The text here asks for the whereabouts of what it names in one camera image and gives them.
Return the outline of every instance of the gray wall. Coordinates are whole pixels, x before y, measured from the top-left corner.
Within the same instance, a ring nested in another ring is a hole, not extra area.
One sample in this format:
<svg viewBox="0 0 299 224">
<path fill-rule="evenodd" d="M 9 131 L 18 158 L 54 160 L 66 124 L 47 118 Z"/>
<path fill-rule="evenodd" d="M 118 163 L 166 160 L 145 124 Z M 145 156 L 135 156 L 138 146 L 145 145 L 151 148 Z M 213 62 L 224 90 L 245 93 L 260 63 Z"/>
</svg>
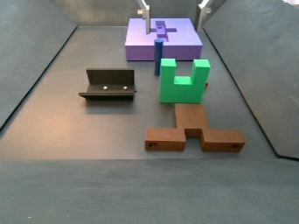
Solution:
<svg viewBox="0 0 299 224">
<path fill-rule="evenodd" d="M 0 0 L 0 129 L 75 28 L 49 0 Z"/>
<path fill-rule="evenodd" d="M 299 158 L 298 21 L 299 9 L 282 0 L 229 0 L 205 25 L 276 151 L 293 158 Z"/>
<path fill-rule="evenodd" d="M 130 18 L 139 18 L 137 0 L 51 0 L 79 25 L 127 26 Z M 146 0 L 151 6 L 153 18 L 196 19 L 197 6 L 202 0 Z M 218 9 L 226 0 L 216 0 Z"/>
</svg>

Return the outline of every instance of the gray floor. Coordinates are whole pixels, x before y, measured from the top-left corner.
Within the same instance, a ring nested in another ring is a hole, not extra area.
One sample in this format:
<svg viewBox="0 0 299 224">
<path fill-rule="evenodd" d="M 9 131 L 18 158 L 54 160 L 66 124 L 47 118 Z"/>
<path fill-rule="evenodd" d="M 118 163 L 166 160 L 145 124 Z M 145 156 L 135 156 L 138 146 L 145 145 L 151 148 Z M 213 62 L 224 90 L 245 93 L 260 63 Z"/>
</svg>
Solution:
<svg viewBox="0 0 299 224">
<path fill-rule="evenodd" d="M 2 161 L 0 219 L 73 224 L 297 224 L 293 161 Z"/>
<path fill-rule="evenodd" d="M 0 0 L 0 129 L 77 27 L 49 0 Z"/>
<path fill-rule="evenodd" d="M 174 126 L 174 105 L 158 101 L 154 62 L 126 61 L 126 27 L 81 27 L 0 133 L 2 159 L 258 158 L 276 155 L 205 33 L 202 57 L 210 59 L 204 96 L 210 126 L 241 129 L 248 145 L 240 154 L 204 153 L 189 140 L 185 152 L 147 152 L 146 128 Z M 89 102 L 87 68 L 133 67 L 135 100 Z M 192 72 L 178 62 L 178 74 Z"/>
</svg>

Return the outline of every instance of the green block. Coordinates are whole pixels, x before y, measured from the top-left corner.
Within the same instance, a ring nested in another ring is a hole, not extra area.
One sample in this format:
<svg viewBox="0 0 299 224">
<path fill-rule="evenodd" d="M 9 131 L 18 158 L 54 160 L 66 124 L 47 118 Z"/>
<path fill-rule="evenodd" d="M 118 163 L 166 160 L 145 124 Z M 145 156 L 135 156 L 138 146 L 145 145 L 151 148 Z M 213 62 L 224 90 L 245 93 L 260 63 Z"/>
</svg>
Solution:
<svg viewBox="0 0 299 224">
<path fill-rule="evenodd" d="M 192 76 L 176 76 L 176 59 L 162 59 L 161 102 L 202 103 L 202 96 L 212 70 L 208 59 L 196 59 Z"/>
</svg>

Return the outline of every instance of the dark gray bracket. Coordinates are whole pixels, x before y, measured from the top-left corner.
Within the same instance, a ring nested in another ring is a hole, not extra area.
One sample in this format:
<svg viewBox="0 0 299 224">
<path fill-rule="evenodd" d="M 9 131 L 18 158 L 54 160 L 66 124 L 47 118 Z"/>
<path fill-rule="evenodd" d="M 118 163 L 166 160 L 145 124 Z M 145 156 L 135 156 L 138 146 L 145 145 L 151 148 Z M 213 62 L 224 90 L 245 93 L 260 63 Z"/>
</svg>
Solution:
<svg viewBox="0 0 299 224">
<path fill-rule="evenodd" d="M 89 90 L 79 93 L 86 99 L 135 97 L 135 69 L 89 68 Z"/>
</svg>

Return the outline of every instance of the purple block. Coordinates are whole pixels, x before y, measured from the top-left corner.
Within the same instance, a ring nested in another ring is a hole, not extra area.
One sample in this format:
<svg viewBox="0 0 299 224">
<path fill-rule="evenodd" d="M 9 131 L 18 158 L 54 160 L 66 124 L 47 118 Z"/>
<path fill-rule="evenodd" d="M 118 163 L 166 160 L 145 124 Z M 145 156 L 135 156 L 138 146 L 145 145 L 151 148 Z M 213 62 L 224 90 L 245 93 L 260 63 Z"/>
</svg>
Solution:
<svg viewBox="0 0 299 224">
<path fill-rule="evenodd" d="M 155 60 L 155 39 L 165 40 L 163 57 L 196 60 L 202 56 L 202 40 L 189 18 L 153 18 L 151 33 L 146 21 L 130 18 L 126 35 L 126 59 Z"/>
</svg>

